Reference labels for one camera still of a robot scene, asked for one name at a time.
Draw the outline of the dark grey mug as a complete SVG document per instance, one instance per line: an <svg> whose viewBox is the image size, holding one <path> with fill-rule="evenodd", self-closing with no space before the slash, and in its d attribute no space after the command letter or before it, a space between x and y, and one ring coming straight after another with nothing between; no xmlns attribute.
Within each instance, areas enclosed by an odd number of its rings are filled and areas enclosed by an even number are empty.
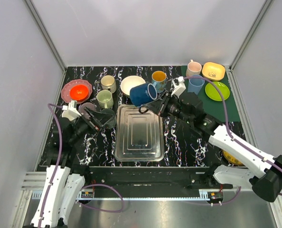
<svg viewBox="0 0 282 228"><path fill-rule="evenodd" d="M105 127L112 129L116 126L116 114L112 109L102 109L101 113L107 114L108 121L105 124Z"/></svg>

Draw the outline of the dark blue mug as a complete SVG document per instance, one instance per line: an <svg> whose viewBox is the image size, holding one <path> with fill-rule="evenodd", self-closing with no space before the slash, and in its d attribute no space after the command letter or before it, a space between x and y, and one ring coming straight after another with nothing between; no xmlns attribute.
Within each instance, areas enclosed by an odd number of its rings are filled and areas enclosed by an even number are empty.
<svg viewBox="0 0 282 228"><path fill-rule="evenodd" d="M133 87L130 90L130 100L134 106L139 108L138 111L141 114L148 112L148 109L142 112L141 106L156 100L157 97L157 90L155 86L151 83L144 83Z"/></svg>

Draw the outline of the light green mug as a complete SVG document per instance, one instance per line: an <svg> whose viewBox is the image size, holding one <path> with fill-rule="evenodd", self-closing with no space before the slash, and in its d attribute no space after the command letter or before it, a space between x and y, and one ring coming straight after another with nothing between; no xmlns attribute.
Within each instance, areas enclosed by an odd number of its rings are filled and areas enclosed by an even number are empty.
<svg viewBox="0 0 282 228"><path fill-rule="evenodd" d="M108 90L100 91L96 99L102 109L112 109L113 108L113 95Z"/></svg>

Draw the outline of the pink purple mug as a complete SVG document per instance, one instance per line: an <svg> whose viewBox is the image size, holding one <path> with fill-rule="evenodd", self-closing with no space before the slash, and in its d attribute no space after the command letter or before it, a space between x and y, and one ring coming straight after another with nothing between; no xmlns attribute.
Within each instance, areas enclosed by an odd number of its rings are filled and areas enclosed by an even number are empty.
<svg viewBox="0 0 282 228"><path fill-rule="evenodd" d="M95 105L91 102L86 102L79 106L79 113L82 114L86 119L89 119L90 115L86 112L85 108L89 108L92 111L96 111Z"/></svg>

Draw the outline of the light blue mug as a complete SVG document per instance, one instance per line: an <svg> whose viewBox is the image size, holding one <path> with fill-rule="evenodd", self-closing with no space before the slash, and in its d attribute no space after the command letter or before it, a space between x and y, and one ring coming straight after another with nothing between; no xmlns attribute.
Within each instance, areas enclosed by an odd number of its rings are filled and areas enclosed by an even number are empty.
<svg viewBox="0 0 282 228"><path fill-rule="evenodd" d="M151 77L157 93L162 93L166 86L167 75L163 71L155 71Z"/></svg>

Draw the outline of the cream white mug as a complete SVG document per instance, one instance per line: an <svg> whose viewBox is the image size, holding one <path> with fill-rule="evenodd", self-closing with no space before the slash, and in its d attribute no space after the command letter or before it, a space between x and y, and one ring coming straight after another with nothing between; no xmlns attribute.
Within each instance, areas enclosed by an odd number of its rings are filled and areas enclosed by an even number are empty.
<svg viewBox="0 0 282 228"><path fill-rule="evenodd" d="M108 90L112 94L116 92L116 82L113 76L106 75L101 79L101 86L103 90Z"/></svg>

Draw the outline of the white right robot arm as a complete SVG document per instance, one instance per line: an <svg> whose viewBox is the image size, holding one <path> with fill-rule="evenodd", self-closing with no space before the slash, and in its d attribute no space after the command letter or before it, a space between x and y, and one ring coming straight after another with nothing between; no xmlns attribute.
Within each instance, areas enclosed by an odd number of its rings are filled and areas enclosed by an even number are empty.
<svg viewBox="0 0 282 228"><path fill-rule="evenodd" d="M246 167L213 166L211 172L204 177L209 188L216 188L220 184L251 188L267 202L274 202L280 195L282 155L274 157L267 154L232 133L228 124L204 111L203 103L197 95L178 98L171 93L164 93L162 97L141 106L160 117L174 116L182 120L194 135L228 152Z"/></svg>

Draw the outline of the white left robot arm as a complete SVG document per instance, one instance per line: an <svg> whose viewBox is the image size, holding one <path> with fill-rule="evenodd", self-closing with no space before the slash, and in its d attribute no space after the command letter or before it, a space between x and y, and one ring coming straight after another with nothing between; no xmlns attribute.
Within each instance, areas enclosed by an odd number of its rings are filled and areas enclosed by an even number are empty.
<svg viewBox="0 0 282 228"><path fill-rule="evenodd" d="M55 145L48 152L45 184L38 208L28 225L30 228L66 228L79 191L91 184L89 169L74 164L75 144L86 133L97 133L107 127L114 115L89 108L85 111L89 118L82 115L75 122L53 116L57 126Z"/></svg>

